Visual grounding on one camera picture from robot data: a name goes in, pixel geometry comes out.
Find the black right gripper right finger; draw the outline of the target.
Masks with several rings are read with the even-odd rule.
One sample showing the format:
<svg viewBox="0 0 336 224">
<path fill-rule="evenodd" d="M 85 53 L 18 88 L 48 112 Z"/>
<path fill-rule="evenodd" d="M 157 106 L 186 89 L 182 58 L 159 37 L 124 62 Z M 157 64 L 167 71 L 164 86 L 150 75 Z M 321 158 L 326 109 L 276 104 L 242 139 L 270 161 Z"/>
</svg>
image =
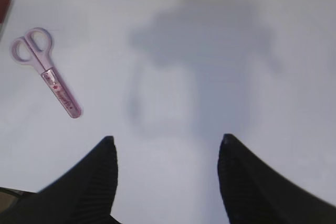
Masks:
<svg viewBox="0 0 336 224">
<path fill-rule="evenodd" d="M 217 173 L 230 223 L 335 223 L 335 206 L 295 185 L 224 134 Z"/>
</svg>

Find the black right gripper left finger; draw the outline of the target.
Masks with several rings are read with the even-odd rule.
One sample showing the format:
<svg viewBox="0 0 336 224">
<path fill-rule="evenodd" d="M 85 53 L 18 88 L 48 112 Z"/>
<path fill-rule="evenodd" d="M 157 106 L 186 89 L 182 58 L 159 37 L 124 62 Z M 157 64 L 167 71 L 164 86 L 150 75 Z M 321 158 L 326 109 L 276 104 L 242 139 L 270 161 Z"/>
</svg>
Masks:
<svg viewBox="0 0 336 224">
<path fill-rule="evenodd" d="M 118 223 L 117 185 L 117 150 L 106 136 L 62 177 L 1 213 L 1 223 Z"/>
</svg>

